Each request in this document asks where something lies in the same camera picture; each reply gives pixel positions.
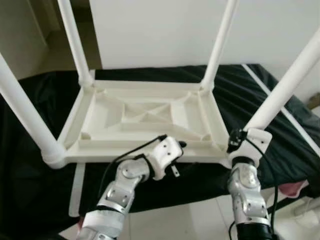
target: white wall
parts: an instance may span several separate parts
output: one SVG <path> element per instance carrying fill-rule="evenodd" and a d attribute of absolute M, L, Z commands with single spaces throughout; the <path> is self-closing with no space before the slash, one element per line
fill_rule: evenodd
<path fill-rule="evenodd" d="M 14 75 L 33 75 L 46 51 L 28 1 L 0 0 L 0 52 Z"/>
<path fill-rule="evenodd" d="M 206 64 L 226 2 L 90 0 L 102 67 Z M 221 63 L 260 63 L 279 78 L 318 28 L 319 2 L 239 0 Z M 303 101 L 316 89 L 312 75 Z"/>

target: black fabric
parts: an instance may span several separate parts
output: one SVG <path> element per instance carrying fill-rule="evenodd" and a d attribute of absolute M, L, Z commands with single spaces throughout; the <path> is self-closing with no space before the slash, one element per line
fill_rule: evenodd
<path fill-rule="evenodd" d="M 261 66 L 250 65 L 272 89 L 277 81 Z M 99 80 L 136 80 L 198 83 L 206 66 L 99 70 Z M 22 80 L 26 91 L 57 138 L 79 91 L 74 71 L 51 72 Z M 243 128 L 266 94 L 240 65 L 222 65 L 213 90 L 229 133 Z M 320 145 L 320 120 L 297 98 L 286 105 L 314 141 Z M 23 232 L 23 239 L 53 235 L 78 221 L 68 216 L 75 165 L 50 169 L 40 151 L 8 105 L 0 99 L 0 232 L 12 239 Z M 279 184 L 319 176 L 320 161 L 297 130 L 280 113 L 267 128 L 273 139 L 267 156 Z M 97 203 L 100 180 L 107 163 L 86 165 L 80 213 Z M 229 169 L 219 164 L 177 163 L 180 177 L 172 173 L 161 181 L 149 180 L 136 188 L 131 211 L 168 207 L 227 194 Z M 273 185 L 268 165 L 262 160 L 259 178 L 263 188 Z M 105 185 L 114 176 L 105 180 Z"/>

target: black cable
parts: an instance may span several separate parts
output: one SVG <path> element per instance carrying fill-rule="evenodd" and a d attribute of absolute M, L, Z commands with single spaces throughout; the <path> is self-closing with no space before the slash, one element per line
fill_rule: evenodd
<path fill-rule="evenodd" d="M 275 224 L 275 215 L 276 215 L 276 209 L 277 209 L 277 204 L 278 204 L 278 180 L 277 180 L 277 176 L 275 173 L 274 168 L 271 165 L 271 162 L 269 161 L 269 159 L 267 158 L 267 156 L 260 150 L 259 147 L 257 147 L 256 144 L 254 144 L 251 140 L 249 140 L 248 138 L 245 138 L 245 140 L 247 140 L 248 143 L 250 143 L 264 158 L 264 160 L 266 161 L 272 177 L 273 177 L 273 184 L 274 184 L 274 199 L 273 199 L 273 207 L 272 207 L 272 212 L 271 212 L 271 220 L 270 220 L 270 225 L 271 225 L 271 229 L 272 229 L 272 233 L 275 233 L 275 229 L 274 229 L 274 224 Z"/>
<path fill-rule="evenodd" d="M 148 142 L 146 142 L 145 144 L 143 144 L 143 145 L 141 145 L 141 146 L 138 146 L 137 148 L 135 148 L 135 149 L 133 149 L 133 150 L 131 150 L 131 151 L 128 151 L 128 152 L 126 152 L 126 153 L 124 153 L 124 154 L 116 157 L 115 159 L 113 159 L 113 160 L 109 163 L 109 165 L 105 168 L 104 173 L 103 173 L 103 175 L 102 175 L 101 182 L 100 182 L 100 187 L 99 187 L 99 191 L 98 191 L 98 199 L 100 199 L 101 196 L 102 196 L 102 191 L 103 191 L 103 187 L 104 187 L 104 181 L 105 181 L 105 178 L 106 178 L 106 176 L 107 176 L 107 172 L 110 170 L 110 168 L 111 168 L 111 166 L 112 166 L 113 164 L 115 164 L 117 161 L 121 160 L 123 157 L 125 157 L 125 156 L 127 156 L 127 155 L 129 155 L 129 154 L 132 154 L 133 152 L 136 152 L 136 151 L 138 151 L 138 150 L 140 150 L 140 149 L 143 149 L 144 147 L 146 147 L 146 146 L 154 143 L 154 142 L 157 141 L 157 140 L 160 140 L 160 141 L 164 140 L 166 137 L 167 137 L 167 135 L 157 136 L 156 138 L 152 139 L 151 141 L 148 141 Z"/>
<path fill-rule="evenodd" d="M 235 225 L 235 221 L 233 221 L 229 227 L 229 230 L 228 230 L 228 233 L 229 233 L 229 239 L 232 240 L 232 237 L 231 237 L 231 230 L 232 230 L 232 227 Z"/>

